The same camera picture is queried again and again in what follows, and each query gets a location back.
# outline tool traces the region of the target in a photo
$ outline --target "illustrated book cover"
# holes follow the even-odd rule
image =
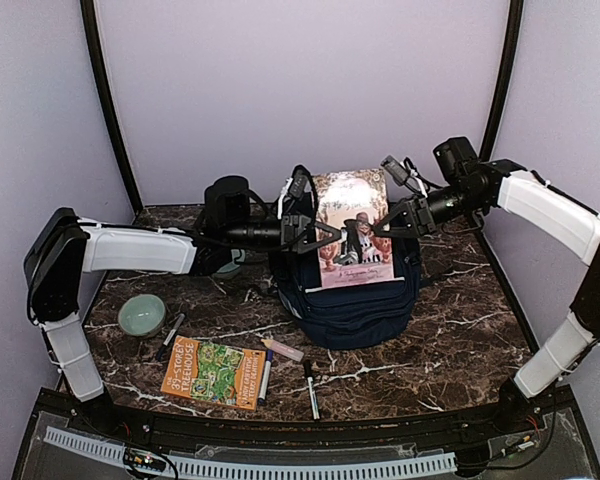
[[[394,280],[391,240],[371,226],[387,215],[387,187],[380,169],[314,177],[318,221],[342,232],[338,242],[318,250],[322,290]],[[325,234],[318,230],[318,239]]]
[[[177,336],[164,393],[255,410],[265,352],[199,342]]]

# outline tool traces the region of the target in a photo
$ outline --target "marker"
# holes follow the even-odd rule
[[[164,351],[167,349],[167,347],[171,343],[171,340],[173,340],[173,337],[176,335],[176,332],[180,328],[180,325],[182,325],[182,322],[184,322],[185,318],[186,317],[185,317],[184,313],[180,313],[176,317],[176,323],[175,323],[175,325],[173,326],[173,328],[169,332],[169,335],[167,335],[167,338],[165,338],[164,342],[162,342],[162,345],[160,345],[160,348],[158,349],[158,353],[156,353],[156,360],[157,361],[160,361],[160,359],[162,358],[162,354],[164,353]]]
[[[304,367],[304,378],[307,379],[307,385],[309,385],[309,398],[311,399],[311,413],[313,419],[317,422],[320,420],[320,410],[318,410],[318,398],[316,397],[316,391],[313,388],[313,372],[311,371],[311,362],[305,360],[302,363]]]
[[[296,362],[302,361],[302,357],[304,357],[304,353],[300,350],[296,350],[284,343],[276,342],[273,338],[263,338],[262,343],[264,343],[265,347],[269,350],[273,350],[280,355],[284,355],[291,360],[295,360]]]
[[[260,384],[260,393],[258,394],[258,405],[266,403],[267,386],[269,385],[269,374],[271,373],[271,361],[273,360],[273,350],[267,350],[267,361],[264,364],[264,373],[262,374],[262,383]]]

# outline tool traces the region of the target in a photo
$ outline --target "white ventilation grill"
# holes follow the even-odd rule
[[[122,458],[125,447],[121,444],[84,437],[54,427],[47,427],[44,441],[83,457],[124,468]],[[178,467],[180,478],[195,480],[213,478],[229,480],[369,480],[376,478],[399,480],[424,478],[457,470],[453,453],[389,462],[310,466],[211,462],[177,455],[169,455],[169,459]],[[162,476],[173,478],[171,467],[167,467]]]

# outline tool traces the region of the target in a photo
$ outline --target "small black cap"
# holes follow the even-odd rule
[[[313,377],[313,372],[311,371],[311,362],[309,360],[305,360],[302,362],[302,366],[304,367],[304,376]]]

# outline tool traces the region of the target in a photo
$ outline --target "dark brown marble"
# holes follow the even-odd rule
[[[141,225],[191,226],[195,207],[148,208]],[[450,229],[463,228],[462,223]],[[232,280],[142,272],[111,272],[85,324],[87,338],[116,403],[154,411],[231,419],[307,421],[302,366],[276,355],[267,405],[256,412],[215,406],[160,392],[168,354],[155,352],[177,312],[179,334],[245,348],[273,336],[312,359],[324,420],[361,420],[448,411],[497,400],[503,380],[530,356],[522,331],[472,235],[443,233],[421,241],[425,275],[447,272],[423,289],[407,330],[382,345],[332,352],[312,345],[266,288],[265,265],[243,267]],[[161,297],[167,325],[137,340],[118,328],[122,304],[141,293]]]

